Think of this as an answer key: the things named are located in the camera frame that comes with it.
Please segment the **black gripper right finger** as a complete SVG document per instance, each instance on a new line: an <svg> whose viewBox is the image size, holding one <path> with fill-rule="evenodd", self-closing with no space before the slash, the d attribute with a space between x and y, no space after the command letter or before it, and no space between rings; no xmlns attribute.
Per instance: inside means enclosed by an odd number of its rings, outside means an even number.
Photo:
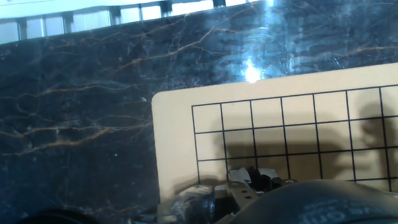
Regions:
<svg viewBox="0 0 398 224"><path fill-rule="evenodd" d="M274 169L260 168L261 183L265 189L276 189L288 184L294 184L294 179L281 179Z"/></svg>

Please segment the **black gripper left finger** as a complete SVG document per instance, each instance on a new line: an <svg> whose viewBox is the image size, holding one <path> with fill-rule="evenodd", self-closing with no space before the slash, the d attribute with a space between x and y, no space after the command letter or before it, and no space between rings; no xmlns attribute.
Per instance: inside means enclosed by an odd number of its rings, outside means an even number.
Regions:
<svg viewBox="0 0 398 224"><path fill-rule="evenodd" d="M244 210L258 199L256 191L249 185L251 178L245 168L230 170L228 177L227 192L234 198L240 210Z"/></svg>

